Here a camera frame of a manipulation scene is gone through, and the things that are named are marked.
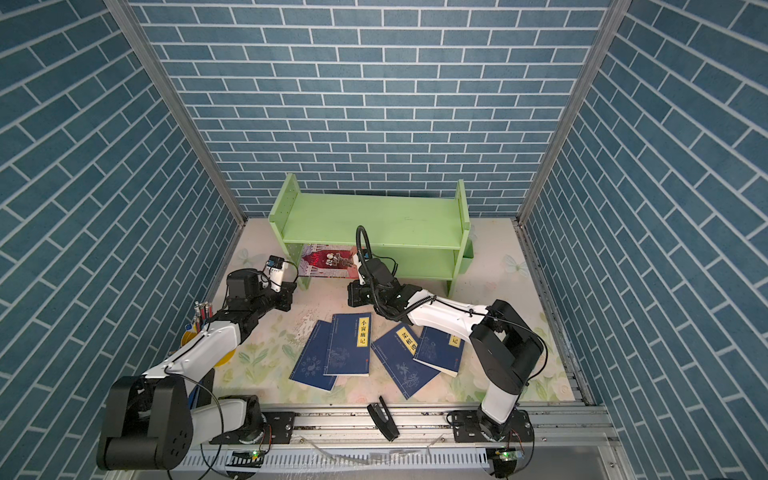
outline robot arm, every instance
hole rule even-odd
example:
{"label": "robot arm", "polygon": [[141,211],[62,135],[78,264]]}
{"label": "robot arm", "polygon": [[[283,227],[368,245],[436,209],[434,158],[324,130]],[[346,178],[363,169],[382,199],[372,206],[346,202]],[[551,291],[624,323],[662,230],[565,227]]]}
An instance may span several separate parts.
{"label": "robot arm", "polygon": [[419,286],[402,285],[373,255],[362,226],[357,228],[356,243],[359,279],[347,287],[349,305],[371,303],[387,319],[431,326],[471,343],[490,380],[478,412],[480,429],[490,439],[505,438],[512,410],[546,349],[544,342],[509,303],[470,305],[432,295]]}
{"label": "robot arm", "polygon": [[110,388],[96,462],[104,470],[167,470],[190,447],[242,429],[242,442],[258,441],[264,421],[256,396],[216,400],[190,410],[188,396],[228,352],[237,348],[272,308],[293,302],[295,282],[284,282],[287,262],[270,257],[264,271],[227,276],[226,308],[196,337],[140,376],[124,376]]}

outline floral mat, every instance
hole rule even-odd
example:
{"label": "floral mat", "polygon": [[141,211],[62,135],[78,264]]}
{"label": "floral mat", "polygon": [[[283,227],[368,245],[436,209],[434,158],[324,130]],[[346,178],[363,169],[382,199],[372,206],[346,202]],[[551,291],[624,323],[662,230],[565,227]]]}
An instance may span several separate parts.
{"label": "floral mat", "polygon": [[[453,298],[481,305],[490,305],[497,298],[505,300],[547,342],[550,352],[547,367],[523,393],[522,402],[573,401],[570,383],[511,221],[472,219],[470,237],[475,259],[467,273],[459,276]],[[270,254],[283,255],[268,221],[248,220],[227,272],[251,267],[261,269]],[[288,379],[317,320],[329,322],[334,313],[373,312],[371,306],[350,308],[346,305],[347,283],[349,279],[312,278],[308,290],[294,293],[289,312],[272,310],[266,314],[230,361],[217,367],[215,393],[258,395],[262,404],[367,404],[379,396],[391,403],[406,402],[373,352],[369,376],[339,377],[330,392]],[[410,280],[409,283],[445,295],[445,282]],[[222,303],[224,290],[222,282],[214,305]],[[371,340],[396,325],[373,314]],[[414,331],[420,334],[421,327],[414,327]],[[487,388],[488,379],[475,351],[471,344],[465,343],[458,375],[455,378],[445,373],[437,375],[407,403],[478,402]]]}

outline blue brick wallpaper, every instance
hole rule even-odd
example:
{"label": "blue brick wallpaper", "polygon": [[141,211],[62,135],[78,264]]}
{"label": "blue brick wallpaper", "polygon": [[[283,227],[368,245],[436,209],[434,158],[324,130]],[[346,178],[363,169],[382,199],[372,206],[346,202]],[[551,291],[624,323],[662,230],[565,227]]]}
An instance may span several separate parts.
{"label": "blue brick wallpaper", "polygon": [[0,184],[0,478],[90,478],[235,226],[101,0],[0,0]]}
{"label": "blue brick wallpaper", "polygon": [[638,478],[768,478],[767,25],[634,0],[527,227]]}
{"label": "blue brick wallpaper", "polygon": [[244,210],[308,191],[518,211],[609,0],[131,2]]}

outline metal bracket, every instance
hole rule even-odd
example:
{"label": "metal bracket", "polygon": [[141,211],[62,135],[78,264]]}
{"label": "metal bracket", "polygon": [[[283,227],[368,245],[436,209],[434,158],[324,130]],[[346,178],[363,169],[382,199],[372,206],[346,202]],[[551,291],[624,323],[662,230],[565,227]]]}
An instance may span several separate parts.
{"label": "metal bracket", "polygon": [[[266,424],[270,426],[272,432],[272,445],[287,445],[290,443],[291,436],[293,436],[293,421],[296,419],[296,413],[294,412],[264,412],[266,418]],[[232,432],[225,432],[222,435],[213,437],[210,440],[212,445],[241,445],[241,446],[253,446],[251,444],[245,444],[240,442],[240,438],[245,432],[240,430],[233,430]]]}
{"label": "metal bracket", "polygon": [[[478,416],[472,410],[454,410],[449,413],[450,426],[453,430],[453,440],[456,443],[489,442],[480,431]],[[512,410],[509,416],[512,430],[520,437],[520,442],[532,442],[534,438],[533,426],[528,413],[522,410]]]}

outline green wooden shelf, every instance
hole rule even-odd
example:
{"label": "green wooden shelf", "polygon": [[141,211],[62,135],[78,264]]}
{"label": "green wooden shelf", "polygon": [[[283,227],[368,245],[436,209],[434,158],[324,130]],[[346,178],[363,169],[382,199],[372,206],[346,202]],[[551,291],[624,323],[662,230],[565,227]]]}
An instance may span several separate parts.
{"label": "green wooden shelf", "polygon": [[297,263],[302,245],[354,245],[363,225],[374,252],[397,260],[397,277],[448,280],[450,295],[467,245],[469,211],[461,180],[454,198],[383,197],[306,194],[288,174],[270,224]]}

